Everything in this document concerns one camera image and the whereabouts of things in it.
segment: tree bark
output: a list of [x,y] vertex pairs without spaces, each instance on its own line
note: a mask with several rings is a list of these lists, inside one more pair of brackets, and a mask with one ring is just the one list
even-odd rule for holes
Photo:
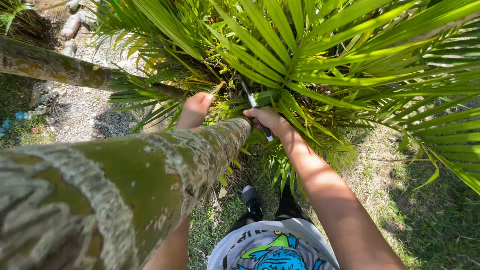
[[0,152],[0,269],[140,269],[250,129],[234,118]]
[[[125,84],[115,83],[114,78],[125,76],[121,70],[94,65],[1,36],[0,72],[112,92],[130,89],[133,85],[126,80]],[[152,87],[176,100],[186,100],[185,91],[180,88],[161,83]]]

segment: graphic t-shirt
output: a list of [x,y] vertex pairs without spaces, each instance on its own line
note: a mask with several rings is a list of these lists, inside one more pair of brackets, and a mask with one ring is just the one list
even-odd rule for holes
[[338,270],[322,234],[303,219],[260,221],[229,233],[207,270]]

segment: cartoon print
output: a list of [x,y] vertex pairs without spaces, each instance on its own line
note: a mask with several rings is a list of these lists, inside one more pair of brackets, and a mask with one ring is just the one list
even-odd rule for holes
[[[298,238],[281,232],[275,232],[275,234],[278,234],[279,237],[270,244],[261,245],[242,253],[241,258],[251,258],[258,261],[253,269],[237,265],[233,270],[308,270],[303,258],[291,249],[297,247]],[[273,246],[281,248],[269,250]],[[318,259],[313,266],[313,270],[320,269],[323,263],[323,260]]]

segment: leg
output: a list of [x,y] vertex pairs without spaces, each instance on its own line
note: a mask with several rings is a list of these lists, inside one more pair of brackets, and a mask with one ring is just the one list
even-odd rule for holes
[[242,191],[242,198],[243,202],[248,207],[247,212],[233,224],[232,228],[227,234],[250,223],[261,221],[264,218],[262,205],[260,205],[258,202],[257,193],[251,186],[248,185],[244,187]]
[[[290,183],[290,174],[288,174],[287,183]],[[290,186],[285,185],[280,198],[280,206],[275,213],[275,221],[284,221],[292,218],[304,219],[313,224],[313,221],[301,210],[301,207],[295,201],[290,191]]]

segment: person's left hand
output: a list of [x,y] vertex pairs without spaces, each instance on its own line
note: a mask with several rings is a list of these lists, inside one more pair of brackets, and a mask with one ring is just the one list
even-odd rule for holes
[[200,126],[208,112],[208,107],[215,100],[214,95],[205,92],[189,97],[183,105],[177,129],[189,129]]

